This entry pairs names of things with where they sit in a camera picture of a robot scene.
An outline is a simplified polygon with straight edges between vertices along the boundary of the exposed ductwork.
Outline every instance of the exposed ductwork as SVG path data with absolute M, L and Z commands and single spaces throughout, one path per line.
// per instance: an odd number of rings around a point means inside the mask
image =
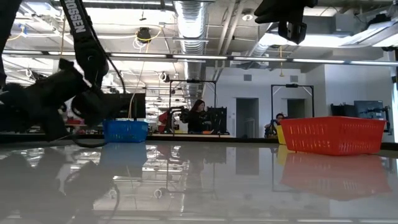
M 205 43 L 198 39 L 205 37 L 207 3 L 198 1 L 177 1 L 175 9 L 178 14 L 178 30 L 181 41 L 181 50 L 183 54 L 202 55 L 205 53 Z M 205 80 L 205 63 L 185 62 L 185 79 Z M 199 97 L 203 85 L 187 85 L 187 97 Z

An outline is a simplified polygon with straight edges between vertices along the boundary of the reflective table surface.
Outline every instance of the reflective table surface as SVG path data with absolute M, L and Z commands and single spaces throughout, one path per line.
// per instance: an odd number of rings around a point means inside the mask
M 0 152 L 4 223 L 398 223 L 397 161 L 205 142 Z

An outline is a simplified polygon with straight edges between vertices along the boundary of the ceiling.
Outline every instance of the ceiling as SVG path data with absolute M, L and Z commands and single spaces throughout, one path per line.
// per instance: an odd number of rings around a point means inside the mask
M 260 4 L 260 0 L 242 0 L 244 9 L 255 9 Z M 93 21 L 93 27 L 98 34 L 102 46 L 107 52 L 141 52 L 159 54 L 181 54 L 180 41 L 178 37 L 177 16 L 172 11 L 130 9 L 128 4 L 115 4 L 112 0 L 85 1 L 88 14 Z M 50 2 L 55 9 L 59 8 L 58 1 Z M 349 14 L 355 10 L 362 12 L 384 9 L 390 6 L 391 1 L 386 0 L 319 0 L 318 7 L 314 9 L 306 8 L 304 21 L 308 24 L 309 34 L 322 32 L 325 22 L 330 22 L 336 14 Z M 229 0 L 216 0 L 207 6 L 207 22 L 205 54 L 217 54 L 220 36 L 223 31 L 223 21 L 226 19 Z M 6 48 L 9 50 L 39 50 L 39 51 L 73 51 L 73 39 L 69 34 L 69 26 L 65 26 L 62 16 L 42 16 L 41 18 L 32 17 L 35 11 L 32 5 L 23 3 L 21 12 L 18 13 L 14 27 L 12 28 L 11 40 Z M 140 27 L 148 27 L 152 37 L 150 44 L 137 46 L 134 43 L 135 34 Z M 266 25 L 259 26 L 254 22 L 238 19 L 236 29 L 233 32 L 233 39 L 228 46 L 227 54 L 240 52 L 244 54 L 253 48 L 261 35 L 265 33 Z M 306 47 L 283 45 L 281 47 L 269 47 L 266 54 L 270 57 L 300 57 L 300 58 L 343 58 L 343 59 L 367 59 L 375 60 L 382 57 L 382 51 L 375 47 L 365 47 L 360 49 L 333 49 L 328 47 Z M 57 70 L 57 61 L 54 57 L 11 57 L 3 56 L 4 64 L 9 76 L 9 82 L 19 82 L 21 84 L 33 83 L 29 78 L 26 69 L 50 75 Z M 184 79 L 184 63 L 175 62 L 143 62 L 143 61 L 114 61 L 118 70 L 122 71 L 127 89 L 134 89 L 137 86 L 169 86 L 168 83 L 160 81 L 159 75 L 169 74 L 173 79 Z M 269 69 L 279 68 L 280 63 L 270 63 Z M 303 68 L 300 63 L 284 63 L 284 68 Z M 184 94 L 184 83 L 175 82 L 174 85 L 182 86 L 182 90 L 176 94 Z M 160 90 L 159 94 L 168 94 L 167 90 Z

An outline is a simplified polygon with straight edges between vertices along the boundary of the person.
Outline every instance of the person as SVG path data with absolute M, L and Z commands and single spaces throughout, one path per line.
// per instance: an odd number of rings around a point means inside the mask
M 276 115 L 275 120 L 272 120 L 269 124 L 266 124 L 264 126 L 264 128 L 266 129 L 265 138 L 269 138 L 270 136 L 276 136 L 276 130 L 271 130 L 272 128 L 272 123 L 276 123 L 276 125 L 280 124 L 280 121 L 282 121 L 283 119 L 285 119 L 285 115 L 282 113 L 279 113 Z
M 197 100 L 189 111 L 188 115 L 188 133 L 201 134 L 203 132 L 202 114 L 205 111 L 205 102 Z

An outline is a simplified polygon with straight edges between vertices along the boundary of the blue plastic basket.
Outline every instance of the blue plastic basket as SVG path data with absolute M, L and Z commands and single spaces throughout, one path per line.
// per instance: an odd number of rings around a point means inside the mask
M 142 142 L 148 135 L 144 121 L 104 121 L 105 142 Z

